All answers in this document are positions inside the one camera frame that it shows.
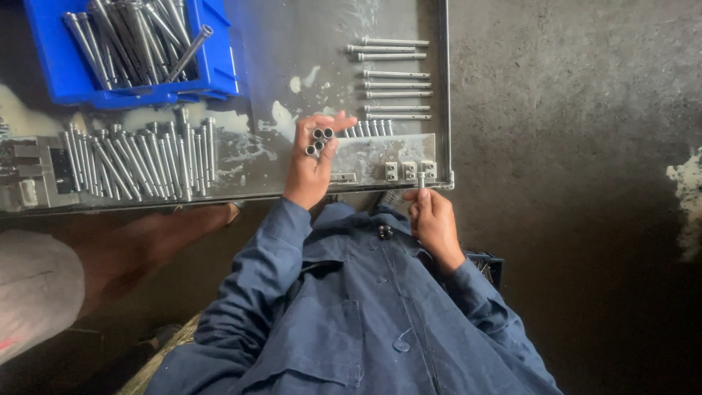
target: jacket pocket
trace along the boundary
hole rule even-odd
[[[255,385],[272,386],[295,372],[301,387],[332,382],[357,387],[363,376],[362,332],[358,302],[322,306],[314,297],[297,298],[275,325],[256,363],[231,389],[245,393]]]

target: steel work table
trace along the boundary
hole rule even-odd
[[[296,120],[316,112],[333,114],[345,110],[364,119],[364,105],[431,105],[430,121],[394,121],[394,136],[340,138],[333,164],[335,180],[330,192],[389,190],[406,188],[416,181],[388,181],[385,163],[436,162],[436,179],[428,186],[450,187],[451,139],[449,113],[448,21],[446,1],[406,1],[351,4],[339,0],[231,1],[227,16],[241,23],[245,55],[237,61],[243,96],[228,101],[189,104],[190,122],[205,117],[217,121],[218,182],[207,197],[193,197],[192,203],[280,195],[289,168],[291,140]],[[348,44],[362,37],[430,40],[426,60],[361,63],[346,52]],[[362,70],[429,72],[430,98],[366,100],[362,94]],[[397,80],[389,82],[411,82]],[[122,112],[83,110],[86,124],[123,124],[126,130],[143,129],[146,122],[176,120],[173,108],[143,108]],[[347,175],[353,174],[355,181]],[[112,200],[80,193],[80,203],[48,209],[28,209],[19,214],[39,212],[128,209],[183,204],[182,201]]]

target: worker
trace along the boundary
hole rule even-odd
[[[71,218],[53,235],[0,233],[0,364],[132,290],[176,252],[239,214],[235,203],[151,214]]]
[[[298,123],[282,197],[147,394],[561,394],[435,190],[405,193],[409,219],[334,203],[310,226],[338,145],[306,155],[311,131],[354,124]]]

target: grey surface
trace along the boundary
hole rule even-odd
[[[699,2],[680,0],[451,4],[457,189],[446,196],[463,244],[506,259],[502,293],[567,394],[702,390],[694,312],[702,262],[678,261],[682,216],[665,176],[702,145],[701,11]],[[0,37],[29,34],[7,12],[0,30],[14,30]],[[47,104],[43,80],[17,78],[38,75],[33,49],[0,42],[9,53],[0,67],[15,76],[5,83],[31,108],[63,114]],[[240,225],[186,249],[80,325],[113,325],[114,357],[148,328],[187,320],[214,297],[230,255],[267,206],[250,208]],[[97,358],[93,338],[82,339],[63,349],[87,344],[84,358],[46,344],[14,361],[13,372],[34,385],[85,375],[99,360],[88,358]],[[80,369],[66,363],[81,360]]]

